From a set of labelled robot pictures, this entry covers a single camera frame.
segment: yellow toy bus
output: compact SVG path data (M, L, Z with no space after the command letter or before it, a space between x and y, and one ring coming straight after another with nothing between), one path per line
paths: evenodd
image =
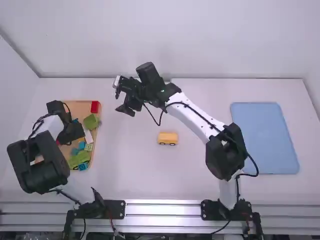
M178 134L175 132L160 132L158 134L157 142L160 145L169 144L174 146L178 144Z

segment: wooden tray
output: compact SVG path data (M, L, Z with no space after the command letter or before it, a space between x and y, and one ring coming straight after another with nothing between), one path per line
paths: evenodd
M89 116L91 113L91 103L92 101L63 101L64 103L66 103L68 105L68 107L70 108L71 111L71 117L72 119L78 119L79 123L81 123L83 125L84 119ZM95 113L95 115L97 117L99 117L99 119L101 118L101 103L99 104L99 109L98 109L98 113ZM94 151L95 151L95 146L96 146L96 139L97 139L97 134L99 131L99 127L91 130L91 135L92 135L92 139L93 139L93 149L92 151L89 152L90 154L90 162L88 163L88 168L90 168L91 163L94 159ZM68 161L68 159L71 157L71 150L72 148L78 148L78 144L79 142L82 142L83 138L77 139L72 141L71 145L60 145L59 149L61 150L63 156L65 157L65 159Z

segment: blue mat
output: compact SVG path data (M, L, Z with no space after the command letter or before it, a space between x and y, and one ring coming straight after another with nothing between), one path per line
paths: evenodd
M234 102L234 123L242 131L245 146L262 174L296 174L297 155L280 106L274 102ZM243 171L255 174L249 158Z

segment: wire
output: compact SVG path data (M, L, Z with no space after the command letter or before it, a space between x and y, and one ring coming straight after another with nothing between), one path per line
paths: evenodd
M63 105L65 105L65 106L66 106L66 108L68 109L68 111L69 111L69 113L70 113L70 119L72 120L72 117L71 117L71 111L70 111L69 106L68 106L65 102L63 102L63 101L62 101L62 104L63 104Z
M225 229L225 228L229 225L230 222L231 222L231 219L229 219L229 220L227 221L227 223L226 223L223 227L221 227L220 229L212 232L211 235L216 234L216 233L222 231L223 229Z
M81 240L84 237L85 233L86 233L86 219L85 218L83 218L83 223L84 223L84 229L83 229L83 233L82 233L82 235L81 235L79 240Z
M56 194L61 194L63 196L65 196L67 199L70 199L71 201L73 201L75 204L78 204L79 206L81 206L81 202L75 198L73 198L72 196L69 196L68 194L66 194L64 191L60 190L60 189L54 189L54 190L49 190L47 191L47 193L54 193L56 192Z

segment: red block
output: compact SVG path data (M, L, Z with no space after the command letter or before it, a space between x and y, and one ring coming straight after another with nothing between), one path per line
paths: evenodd
M92 103L91 103L91 113L92 114L97 114L99 112L99 105L100 105L100 102L92 101Z

